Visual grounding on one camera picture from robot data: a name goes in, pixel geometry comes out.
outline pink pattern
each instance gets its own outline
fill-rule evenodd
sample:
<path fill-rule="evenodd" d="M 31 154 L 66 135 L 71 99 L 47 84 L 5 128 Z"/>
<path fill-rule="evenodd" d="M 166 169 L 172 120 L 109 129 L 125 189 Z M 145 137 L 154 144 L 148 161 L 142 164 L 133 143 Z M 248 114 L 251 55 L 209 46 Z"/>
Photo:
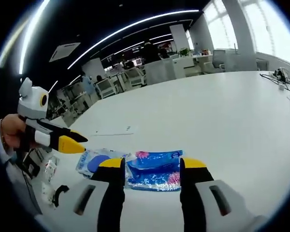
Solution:
<path fill-rule="evenodd" d="M 179 183 L 179 172 L 172 173 L 168 179 L 168 184 L 177 184 L 177 183 Z"/>
<path fill-rule="evenodd" d="M 145 151 L 137 151 L 135 153 L 135 156 L 137 158 L 143 159 L 143 158 L 147 158 L 149 156 L 149 153 L 148 152 L 145 152 Z"/>

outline cable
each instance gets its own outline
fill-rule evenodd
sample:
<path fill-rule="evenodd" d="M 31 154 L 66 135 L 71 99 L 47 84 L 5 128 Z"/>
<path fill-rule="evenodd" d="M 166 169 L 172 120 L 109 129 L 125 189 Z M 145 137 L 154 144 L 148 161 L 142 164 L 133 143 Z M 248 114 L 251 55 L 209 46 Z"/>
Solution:
<path fill-rule="evenodd" d="M 31 192 L 30 192 L 30 189 L 29 189 L 29 186 L 28 186 L 29 183 L 28 183 L 28 181 L 27 181 L 27 178 L 25 177 L 24 171 L 21 170 L 21 173 L 23 174 L 24 180 L 25 180 L 25 182 L 26 182 L 26 186 L 27 186 L 27 190 L 28 190 L 28 193 L 29 193 L 30 200 L 31 200 L 31 202 L 32 202 L 32 204 L 33 204 L 35 210 L 37 210 L 38 212 L 40 212 L 41 210 L 38 209 L 38 208 L 36 207 L 36 205 L 35 205 L 35 201 L 33 200 L 32 196 L 31 196 Z"/>
<path fill-rule="evenodd" d="M 266 74 L 261 74 L 261 73 L 260 73 L 260 76 L 263 77 L 263 78 L 265 78 L 265 79 L 268 79 L 268 80 L 272 81 L 272 82 L 275 83 L 276 85 L 279 85 L 280 83 L 281 83 L 281 84 L 284 84 L 284 85 L 286 86 L 285 89 L 286 89 L 287 91 L 290 91 L 290 89 L 288 89 L 288 86 L 286 85 L 287 82 L 282 82 L 282 81 L 279 81 L 279 80 L 276 80 L 276 79 L 273 79 L 273 78 L 268 78 L 268 77 L 266 77 L 266 76 L 269 76 L 269 77 L 271 77 L 271 76 L 270 76 L 270 75 L 266 75 Z"/>

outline robot eye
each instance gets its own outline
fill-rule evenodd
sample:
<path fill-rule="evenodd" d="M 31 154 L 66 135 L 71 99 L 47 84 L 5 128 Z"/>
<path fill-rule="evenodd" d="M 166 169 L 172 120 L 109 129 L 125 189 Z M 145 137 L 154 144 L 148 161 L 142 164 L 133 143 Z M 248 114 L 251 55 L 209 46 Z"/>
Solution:
<path fill-rule="evenodd" d="M 46 101 L 47 101 L 47 96 L 44 94 L 42 97 L 41 97 L 41 106 L 44 106 L 46 104 Z"/>

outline ceiling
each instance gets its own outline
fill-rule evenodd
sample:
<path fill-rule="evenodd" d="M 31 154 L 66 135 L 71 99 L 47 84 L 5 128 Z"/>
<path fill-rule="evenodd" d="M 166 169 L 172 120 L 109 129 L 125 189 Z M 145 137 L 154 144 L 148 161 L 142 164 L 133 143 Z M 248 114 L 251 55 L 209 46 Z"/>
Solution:
<path fill-rule="evenodd" d="M 201 11 L 208 2 L 209 0 L 103 0 L 97 3 L 88 0 L 50 0 L 29 41 L 23 77 L 30 77 L 34 85 L 45 89 L 50 89 L 58 80 L 54 90 L 62 88 L 79 74 L 81 65 L 90 59 L 103 59 L 145 39 L 169 34 L 169 26 L 173 24 L 182 23 L 187 30 L 201 12 L 168 15 L 135 25 L 94 47 L 67 69 L 80 55 L 106 36 L 155 15 L 180 10 Z M 36 3 L 36 9 L 40 4 L 41 1 Z M 153 42 L 171 38 L 172 36 L 167 36 Z M 49 62 L 59 45 L 74 42 L 80 42 L 80 45 L 68 57 Z"/>

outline blue plastic bag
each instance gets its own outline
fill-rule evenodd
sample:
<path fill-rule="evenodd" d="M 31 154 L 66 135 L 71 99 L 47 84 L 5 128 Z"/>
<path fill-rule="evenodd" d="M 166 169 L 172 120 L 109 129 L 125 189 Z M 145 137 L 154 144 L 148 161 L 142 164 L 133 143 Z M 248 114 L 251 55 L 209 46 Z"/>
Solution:
<path fill-rule="evenodd" d="M 179 158 L 183 151 L 136 152 L 137 159 L 127 162 L 128 185 L 147 191 L 180 190 Z"/>

